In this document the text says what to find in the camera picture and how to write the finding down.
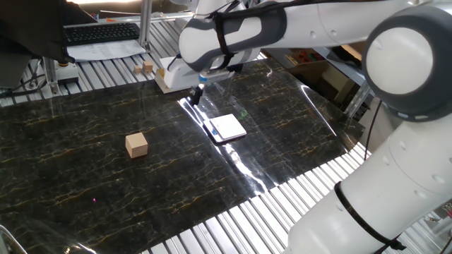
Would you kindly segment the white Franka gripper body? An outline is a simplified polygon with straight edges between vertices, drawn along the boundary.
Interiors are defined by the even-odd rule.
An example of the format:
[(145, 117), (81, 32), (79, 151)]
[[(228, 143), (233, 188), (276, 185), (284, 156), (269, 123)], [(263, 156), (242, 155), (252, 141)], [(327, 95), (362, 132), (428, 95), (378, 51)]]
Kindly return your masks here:
[(214, 83), (231, 78), (234, 74), (234, 71), (227, 69), (198, 73), (180, 58), (164, 58), (164, 84), (168, 88), (190, 88), (200, 83)]

